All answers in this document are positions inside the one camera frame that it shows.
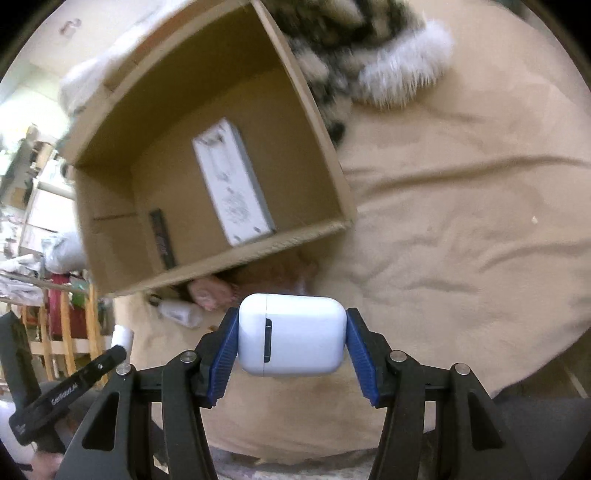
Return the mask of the person's left hand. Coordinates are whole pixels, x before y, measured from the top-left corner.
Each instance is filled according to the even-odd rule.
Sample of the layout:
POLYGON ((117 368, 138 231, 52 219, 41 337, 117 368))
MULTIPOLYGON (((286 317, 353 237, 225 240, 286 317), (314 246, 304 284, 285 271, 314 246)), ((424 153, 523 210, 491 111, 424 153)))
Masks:
POLYGON ((38 450, 31 460, 33 480, 54 480, 63 460, 60 453, 50 453, 38 450))

